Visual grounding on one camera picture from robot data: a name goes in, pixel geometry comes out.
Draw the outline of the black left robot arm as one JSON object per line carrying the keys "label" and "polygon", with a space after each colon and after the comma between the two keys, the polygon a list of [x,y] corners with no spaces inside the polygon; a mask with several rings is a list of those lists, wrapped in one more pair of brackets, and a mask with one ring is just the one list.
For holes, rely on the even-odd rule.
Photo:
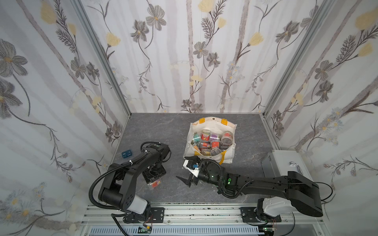
{"label": "black left robot arm", "polygon": [[136,194],[137,179],[143,176],[147,184],[154,183],[166,174],[163,163],[171,157],[167,144],[144,142],[141,153],[123,163],[113,163],[89,188],[90,202],[103,209],[130,211],[144,214],[149,202]]}

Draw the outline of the yellow stripe lid seed jar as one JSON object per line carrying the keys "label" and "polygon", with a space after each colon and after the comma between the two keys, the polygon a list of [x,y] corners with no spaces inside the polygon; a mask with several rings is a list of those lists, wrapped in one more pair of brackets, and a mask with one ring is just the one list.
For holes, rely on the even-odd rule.
{"label": "yellow stripe lid seed jar", "polygon": [[221,153],[222,153],[222,150],[220,148],[212,148],[211,152],[210,152],[210,155],[211,156],[216,156],[216,155],[221,154]]}

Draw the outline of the white canvas tote bag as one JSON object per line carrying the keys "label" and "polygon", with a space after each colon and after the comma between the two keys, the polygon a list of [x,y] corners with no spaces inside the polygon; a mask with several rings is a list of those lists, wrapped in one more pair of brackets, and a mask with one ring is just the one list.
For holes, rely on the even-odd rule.
{"label": "white canvas tote bag", "polygon": [[[236,148],[236,128],[237,125],[229,122],[227,119],[217,117],[200,118],[199,120],[190,124],[183,157],[198,156],[200,159],[212,159],[218,162],[220,165],[233,163]],[[203,129],[208,129],[211,131],[210,141],[204,142],[201,140],[197,145],[192,144],[194,133],[201,135],[201,131]],[[221,137],[226,131],[230,131],[233,134],[233,144],[230,146],[226,146],[221,143]],[[222,153],[216,156],[211,156],[211,149],[216,147],[220,148]]]}

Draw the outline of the red green label seed jar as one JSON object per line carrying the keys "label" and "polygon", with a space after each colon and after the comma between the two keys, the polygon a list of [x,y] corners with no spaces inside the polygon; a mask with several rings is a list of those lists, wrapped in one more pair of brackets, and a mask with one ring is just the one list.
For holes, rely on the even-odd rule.
{"label": "red green label seed jar", "polygon": [[211,135],[211,131],[210,130],[203,129],[201,131],[201,139],[202,139],[202,141],[204,141],[204,142],[210,141],[210,135]]}

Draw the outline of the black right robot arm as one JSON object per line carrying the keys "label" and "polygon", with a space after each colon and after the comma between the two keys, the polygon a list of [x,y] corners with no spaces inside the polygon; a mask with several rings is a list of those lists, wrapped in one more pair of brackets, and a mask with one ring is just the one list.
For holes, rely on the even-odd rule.
{"label": "black right robot arm", "polygon": [[272,178],[246,177],[227,172],[218,162],[198,156],[185,157],[183,167],[190,175],[178,179],[187,186],[199,181],[209,183],[228,199],[249,194],[264,195],[256,210],[259,218],[272,219],[294,211],[311,217],[323,216],[319,185],[298,172],[289,171],[285,176]]}

